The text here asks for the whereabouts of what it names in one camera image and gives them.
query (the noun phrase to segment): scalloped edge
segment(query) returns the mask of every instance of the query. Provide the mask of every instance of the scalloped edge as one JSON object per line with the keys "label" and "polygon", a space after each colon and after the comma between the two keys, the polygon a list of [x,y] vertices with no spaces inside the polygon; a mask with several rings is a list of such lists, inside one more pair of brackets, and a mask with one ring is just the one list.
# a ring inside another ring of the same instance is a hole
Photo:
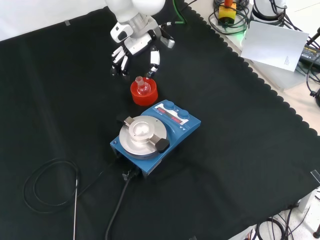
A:
{"label": "scalloped edge", "polygon": [[[183,5],[184,7],[187,6],[188,4],[186,2],[183,2]],[[280,100],[280,104],[284,104],[286,105],[286,107],[288,108],[289,112],[292,114],[292,116],[294,118],[299,118],[299,121],[307,128],[306,130],[307,131],[310,131],[312,132],[312,135],[315,135],[316,137],[318,137],[317,139],[320,140],[320,134],[318,134],[318,132],[314,129],[314,128],[311,128],[309,123],[307,123],[306,121],[303,121],[303,117],[299,114],[297,114],[297,111],[293,108],[293,107],[290,107],[290,103],[286,102],[284,100],[284,98],[280,95],[278,95],[277,91],[273,90],[270,86],[270,84],[267,83],[267,81],[261,77],[259,77],[258,73],[255,72],[256,70],[253,69],[251,66],[250,66],[250,63],[245,61],[245,59],[243,57],[240,57],[239,54],[237,52],[235,52],[233,50],[232,47],[229,46],[229,44],[223,39],[223,37],[221,37],[221,35],[219,33],[217,33],[206,21],[205,19],[199,14],[197,13],[196,10],[193,10],[192,7],[189,5],[187,6],[187,9],[192,13],[194,14],[207,28],[210,29],[210,31],[212,31],[223,43],[223,45],[226,46],[226,48],[228,50],[230,50],[232,52],[233,55],[235,55],[237,58],[239,58],[241,60],[241,62],[246,65],[246,67],[249,69],[249,71],[251,72],[251,74],[253,75],[253,77],[255,79],[258,79],[259,83],[262,84],[262,87],[263,88],[268,88],[268,90],[270,92],[272,92],[272,95],[274,95],[273,92],[275,92],[275,97],[277,99]]]}

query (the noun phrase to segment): yellow device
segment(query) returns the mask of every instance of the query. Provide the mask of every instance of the yellow device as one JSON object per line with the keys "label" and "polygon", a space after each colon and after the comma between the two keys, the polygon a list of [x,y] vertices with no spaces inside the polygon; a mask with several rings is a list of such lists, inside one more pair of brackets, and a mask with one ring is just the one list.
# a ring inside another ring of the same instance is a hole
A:
{"label": "yellow device", "polygon": [[[233,9],[236,9],[237,4],[233,3],[230,7],[233,8]],[[218,19],[221,22],[223,22],[224,24],[225,23],[234,24],[235,20],[236,20],[236,13],[237,12],[235,10],[233,10],[233,9],[225,8],[224,6],[220,6],[219,7]]]}

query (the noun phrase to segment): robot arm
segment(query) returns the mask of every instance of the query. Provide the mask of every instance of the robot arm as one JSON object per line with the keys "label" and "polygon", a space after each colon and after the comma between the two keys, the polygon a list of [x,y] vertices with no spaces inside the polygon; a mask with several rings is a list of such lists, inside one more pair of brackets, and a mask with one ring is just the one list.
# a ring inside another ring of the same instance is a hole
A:
{"label": "robot arm", "polygon": [[166,0],[105,0],[105,2],[118,21],[111,31],[111,36],[116,43],[120,43],[132,35],[138,38],[149,31],[150,27],[144,29],[149,24],[148,16],[160,12]]}
{"label": "robot arm", "polygon": [[[111,74],[122,73],[127,76],[129,60],[132,56],[144,51],[156,39],[160,39],[168,48],[175,44],[174,39],[164,34],[151,16],[164,7],[166,0],[105,0],[114,13],[117,23],[111,30],[116,43],[123,44],[112,54]],[[160,52],[151,46],[150,69],[146,74],[152,78],[160,65]]]}

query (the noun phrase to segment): black fabric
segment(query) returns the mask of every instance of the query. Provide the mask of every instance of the black fabric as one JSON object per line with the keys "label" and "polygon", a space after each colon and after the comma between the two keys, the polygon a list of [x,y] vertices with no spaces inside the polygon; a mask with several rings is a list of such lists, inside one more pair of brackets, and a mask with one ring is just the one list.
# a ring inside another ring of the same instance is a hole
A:
{"label": "black fabric", "polygon": [[[171,1],[155,18],[174,15]],[[265,220],[317,187],[317,133],[191,9],[188,25],[168,27],[176,45],[161,44],[155,75],[159,101],[168,99],[202,121],[147,180],[130,183],[114,221],[114,240],[225,240]],[[125,159],[110,141],[116,117],[132,117],[130,83],[110,77],[107,9],[0,43],[0,238],[71,239],[73,208],[53,215],[31,212],[24,180],[44,162],[68,157],[81,170],[80,188],[103,177],[78,200],[77,240],[101,240],[124,186]],[[131,61],[131,80],[144,75],[150,53]],[[68,198],[75,176],[53,168],[39,194]],[[30,198],[32,189],[28,188]]]}

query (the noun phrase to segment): red cup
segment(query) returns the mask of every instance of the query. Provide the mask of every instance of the red cup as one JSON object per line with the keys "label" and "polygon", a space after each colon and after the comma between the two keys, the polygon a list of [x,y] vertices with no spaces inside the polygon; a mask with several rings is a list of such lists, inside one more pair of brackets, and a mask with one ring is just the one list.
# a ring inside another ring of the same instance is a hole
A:
{"label": "red cup", "polygon": [[138,84],[134,81],[130,87],[132,98],[134,103],[139,106],[150,106],[158,99],[157,84],[153,79],[146,77],[143,78],[143,81],[150,84],[151,92],[147,95],[140,95],[137,91]]}

